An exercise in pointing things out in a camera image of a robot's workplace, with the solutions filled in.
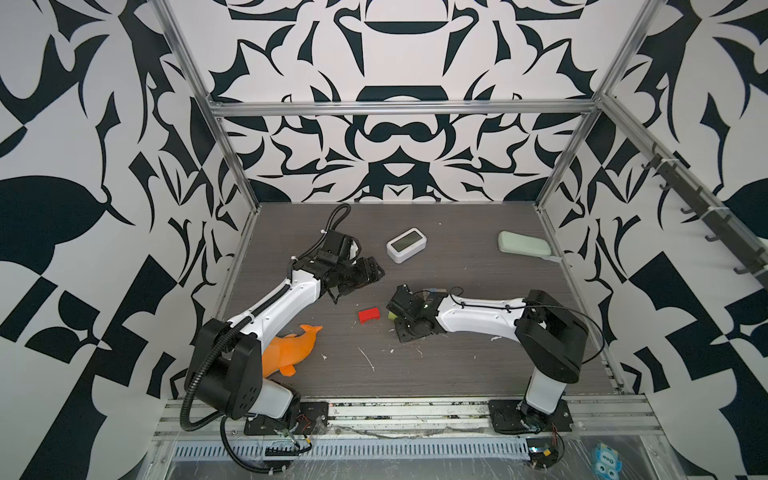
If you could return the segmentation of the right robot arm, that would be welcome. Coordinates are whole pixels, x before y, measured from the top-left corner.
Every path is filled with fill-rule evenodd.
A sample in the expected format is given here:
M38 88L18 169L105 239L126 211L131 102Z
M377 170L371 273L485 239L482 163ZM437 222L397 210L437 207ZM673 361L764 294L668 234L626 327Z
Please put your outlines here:
M510 300L470 299L462 293L458 287L413 291L398 286L387 309L400 342L448 333L515 341L534 366L522 409L553 414L566 387L580 379L589 337L581 313L542 290Z

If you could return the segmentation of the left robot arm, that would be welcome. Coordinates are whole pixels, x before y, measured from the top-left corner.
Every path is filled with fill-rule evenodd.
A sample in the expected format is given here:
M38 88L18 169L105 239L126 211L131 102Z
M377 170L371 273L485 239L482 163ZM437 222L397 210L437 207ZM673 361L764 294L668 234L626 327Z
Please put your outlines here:
M255 305L226 321L208 321L196 336L187 369L181 428L192 432L218 419L249 414L293 425L300 395L263 377L267 347L323 295L337 301L384 275L372 256L333 262L294 259L286 279Z

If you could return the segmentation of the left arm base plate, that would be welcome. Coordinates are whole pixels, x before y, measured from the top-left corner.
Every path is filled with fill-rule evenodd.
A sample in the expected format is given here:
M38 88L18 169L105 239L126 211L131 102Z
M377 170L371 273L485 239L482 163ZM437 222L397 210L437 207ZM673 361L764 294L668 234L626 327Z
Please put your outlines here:
M317 428L327 425L329 403L324 401L300 401L289 407L286 414L278 419L263 414L250 415L245 423L246 436L309 435Z

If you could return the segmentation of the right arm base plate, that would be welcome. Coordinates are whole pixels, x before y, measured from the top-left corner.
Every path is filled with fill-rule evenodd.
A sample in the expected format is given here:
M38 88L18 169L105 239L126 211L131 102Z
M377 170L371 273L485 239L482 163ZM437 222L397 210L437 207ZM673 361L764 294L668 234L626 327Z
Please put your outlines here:
M522 400L490 400L489 418L499 434L523 435L571 432L572 415L565 400L559 400L553 413L546 414Z

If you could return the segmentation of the red block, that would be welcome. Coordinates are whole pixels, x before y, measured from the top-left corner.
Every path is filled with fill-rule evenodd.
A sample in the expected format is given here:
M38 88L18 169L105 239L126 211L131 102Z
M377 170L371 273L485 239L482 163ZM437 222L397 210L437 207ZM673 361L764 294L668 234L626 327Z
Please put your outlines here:
M357 316L359 322L365 324L372 320L379 320L381 318L381 313L379 308L373 307L359 311Z

